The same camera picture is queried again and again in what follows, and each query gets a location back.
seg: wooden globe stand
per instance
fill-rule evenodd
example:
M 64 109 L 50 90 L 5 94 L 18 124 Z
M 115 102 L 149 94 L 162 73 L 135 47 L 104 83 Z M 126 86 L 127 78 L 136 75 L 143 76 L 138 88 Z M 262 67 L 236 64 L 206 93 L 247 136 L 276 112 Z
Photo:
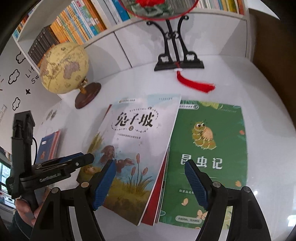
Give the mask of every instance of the wooden globe stand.
M 90 83 L 89 85 L 85 85 L 87 80 L 85 79 L 81 86 L 79 86 L 80 93 L 77 95 L 75 99 L 75 108 L 76 109 L 81 109 L 85 107 L 88 103 L 90 103 L 96 95 L 99 93 L 101 90 L 102 85 L 100 83 Z

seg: black cable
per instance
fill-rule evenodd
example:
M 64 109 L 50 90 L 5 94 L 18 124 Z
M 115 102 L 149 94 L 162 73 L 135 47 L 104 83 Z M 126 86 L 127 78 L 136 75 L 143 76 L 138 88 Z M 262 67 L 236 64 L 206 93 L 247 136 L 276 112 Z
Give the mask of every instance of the black cable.
M 37 158 L 37 141 L 36 141 L 36 139 L 34 137 L 33 137 L 33 140 L 34 140 L 35 146 L 36 146 L 36 149 L 35 149 L 35 159 L 34 159 L 34 164 L 33 164 L 33 165 L 35 165 L 36 158 Z

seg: dark green sleeve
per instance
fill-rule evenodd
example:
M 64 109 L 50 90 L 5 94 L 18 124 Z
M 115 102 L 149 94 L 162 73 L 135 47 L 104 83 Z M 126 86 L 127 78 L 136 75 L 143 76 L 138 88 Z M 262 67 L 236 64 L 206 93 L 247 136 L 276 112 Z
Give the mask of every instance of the dark green sleeve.
M 30 239 L 32 229 L 33 228 L 31 226 L 22 220 L 19 213 L 16 211 L 12 219 L 12 224 L 8 229 L 13 240 L 28 241 Z

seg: butterfly illustration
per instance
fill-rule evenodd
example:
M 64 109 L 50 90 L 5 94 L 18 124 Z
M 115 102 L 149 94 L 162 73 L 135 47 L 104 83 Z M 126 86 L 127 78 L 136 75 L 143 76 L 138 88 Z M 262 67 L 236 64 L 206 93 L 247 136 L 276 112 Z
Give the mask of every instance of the butterfly illustration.
M 200 218 L 202 220 L 205 220 L 205 217 L 206 216 L 207 216 L 207 212 L 202 213 L 202 211 L 200 209 L 197 211 L 197 218 Z

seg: table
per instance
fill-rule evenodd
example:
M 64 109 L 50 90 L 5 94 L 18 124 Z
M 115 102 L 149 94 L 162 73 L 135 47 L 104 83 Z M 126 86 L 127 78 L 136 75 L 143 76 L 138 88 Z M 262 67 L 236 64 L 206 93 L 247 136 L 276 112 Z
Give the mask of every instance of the table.
M 182 75 L 214 83 L 216 89 L 209 94 L 182 85 L 173 70 L 154 72 L 155 63 L 138 66 L 101 79 L 102 89 L 98 96 L 80 110 L 74 108 L 74 94 L 69 95 L 59 104 L 56 117 L 40 126 L 37 141 L 40 143 L 46 131 L 50 133 L 62 128 L 58 156 L 85 153 L 109 104 L 127 97 L 179 93 L 183 99 L 240 105 L 247 136 L 247 185 L 257 193 L 272 240 L 284 240 L 293 228 L 288 227 L 288 217 L 296 219 L 293 216 L 296 214 L 296 132 L 289 114 L 267 79 L 246 58 L 200 58 L 205 69 L 187 69 Z M 78 172 L 76 170 L 71 178 L 56 183 L 56 186 L 62 190 L 75 187 Z M 81 240 L 74 209 L 70 211 L 74 235 L 76 240 Z M 163 223 L 136 227 L 104 207 L 100 207 L 95 215 L 108 241 L 195 240 L 199 232 Z M 223 231 L 220 240 L 225 240 L 226 236 L 227 231 Z

